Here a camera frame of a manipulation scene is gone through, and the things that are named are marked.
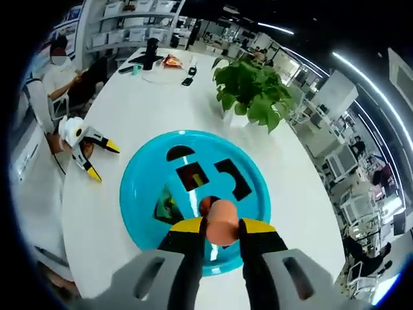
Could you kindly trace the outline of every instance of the computer monitor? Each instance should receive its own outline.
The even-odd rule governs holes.
[[[394,236],[404,234],[406,229],[406,211],[393,215]]]

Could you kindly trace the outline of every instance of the pothos plant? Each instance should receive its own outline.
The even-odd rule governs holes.
[[[216,59],[212,68],[219,61]],[[272,67],[246,59],[235,61],[224,68],[216,68],[214,81],[217,100],[224,111],[234,107],[237,115],[247,115],[249,122],[266,125],[268,133],[289,115],[294,106],[288,89]]]

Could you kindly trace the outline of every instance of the white chair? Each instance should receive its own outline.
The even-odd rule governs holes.
[[[343,145],[332,151],[326,156],[325,162],[328,164],[336,183],[344,179],[350,171],[358,166],[357,159],[348,145]]]
[[[61,96],[52,102],[40,79],[27,81],[22,93],[33,108],[36,119],[45,132],[53,132],[57,122],[69,113],[68,96]]]
[[[353,270],[358,267],[358,272],[354,276]],[[378,284],[378,275],[373,276],[361,276],[361,270],[363,268],[363,262],[358,262],[350,268],[347,276],[347,286],[351,287],[353,293],[351,298],[357,298],[371,302],[374,292]]]
[[[376,204],[370,197],[370,193],[353,195],[351,189],[341,196],[340,210],[350,227],[357,225],[360,221],[371,220],[378,215]]]

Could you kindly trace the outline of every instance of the blue plate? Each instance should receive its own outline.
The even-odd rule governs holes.
[[[195,183],[188,173],[197,174]],[[168,195],[175,220],[201,216],[199,205],[207,196],[232,201],[240,218],[267,223],[271,218],[267,185],[254,162],[231,142],[206,132],[160,135],[141,147],[126,167],[121,213],[130,237],[143,251],[156,249],[172,226],[168,221],[173,220],[157,208]],[[231,271],[242,263],[239,242],[222,248],[206,240],[204,276]]]

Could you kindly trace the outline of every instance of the white table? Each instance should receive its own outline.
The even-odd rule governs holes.
[[[177,57],[190,52],[171,51]],[[198,73],[190,87],[158,85],[115,73],[98,95],[85,121],[114,140],[119,155],[95,148],[90,161],[103,182],[89,178],[74,161],[66,172],[63,231],[68,261],[82,296],[109,287],[111,276],[139,253],[123,224],[119,186],[126,165],[148,140],[173,130],[218,134],[241,147],[263,174],[272,219],[289,248],[307,253],[336,279],[345,258],[330,200],[310,158],[291,128],[282,122],[271,135],[247,125],[230,129],[219,117],[212,82],[213,57],[195,54]],[[242,269],[201,279],[197,309],[249,309]]]

